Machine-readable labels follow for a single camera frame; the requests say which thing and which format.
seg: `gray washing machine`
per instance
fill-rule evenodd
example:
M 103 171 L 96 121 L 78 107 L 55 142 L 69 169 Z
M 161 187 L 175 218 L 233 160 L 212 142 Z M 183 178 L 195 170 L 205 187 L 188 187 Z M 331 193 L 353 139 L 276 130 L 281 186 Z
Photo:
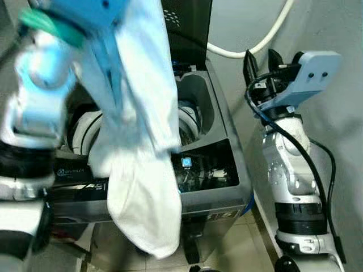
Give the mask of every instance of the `gray washing machine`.
M 181 243 L 192 264 L 211 254 L 249 203 L 252 188 L 225 97 L 206 59 L 212 0 L 163 0 L 162 4 L 183 142 L 181 153 L 171 159 L 183 204 Z M 108 181 L 92 176 L 86 156 L 102 113 L 79 88 L 70 99 L 69 117 L 52 191 L 53 233 L 68 241 L 79 238 L 91 222 L 111 220 Z

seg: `blue light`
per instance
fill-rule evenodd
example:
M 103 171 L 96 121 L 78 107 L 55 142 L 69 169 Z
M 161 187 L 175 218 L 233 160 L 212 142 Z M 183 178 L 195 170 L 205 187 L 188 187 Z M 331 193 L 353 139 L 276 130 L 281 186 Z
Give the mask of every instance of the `blue light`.
M 191 158 L 182 158 L 181 164 L 183 167 L 191 167 L 192 166 L 192 159 Z

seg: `washing machine lid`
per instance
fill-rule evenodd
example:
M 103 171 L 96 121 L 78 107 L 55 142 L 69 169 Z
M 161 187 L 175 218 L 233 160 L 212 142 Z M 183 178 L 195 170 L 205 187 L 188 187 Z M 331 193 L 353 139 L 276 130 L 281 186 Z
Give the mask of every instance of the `washing machine lid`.
M 205 70 L 212 0 L 162 0 L 173 67 Z

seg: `white cloth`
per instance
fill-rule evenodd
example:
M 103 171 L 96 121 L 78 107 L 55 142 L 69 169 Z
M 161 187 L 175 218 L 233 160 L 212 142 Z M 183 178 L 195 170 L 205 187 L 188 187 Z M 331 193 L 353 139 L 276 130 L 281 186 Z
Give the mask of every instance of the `white cloth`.
M 120 94 L 85 47 L 81 82 L 103 111 L 89 163 L 108 177 L 108 211 L 122 232 L 156 258 L 179 245 L 181 201 L 170 160 L 180 146 L 178 95 L 160 0 L 126 1 L 115 29 Z

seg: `black wheel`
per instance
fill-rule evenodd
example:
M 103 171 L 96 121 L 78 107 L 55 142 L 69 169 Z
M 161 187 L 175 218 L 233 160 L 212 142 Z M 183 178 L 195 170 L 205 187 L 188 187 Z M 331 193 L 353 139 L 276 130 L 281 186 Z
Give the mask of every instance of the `black wheel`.
M 186 238 L 183 241 L 184 254 L 188 264 L 197 264 L 200 261 L 198 247 L 194 239 Z
M 189 272 L 199 272 L 199 271 L 200 271 L 200 267 L 199 267 L 199 265 L 192 266 L 192 267 L 189 269 Z
M 282 256 L 275 263 L 275 272 L 300 272 L 300 269 L 289 256 Z

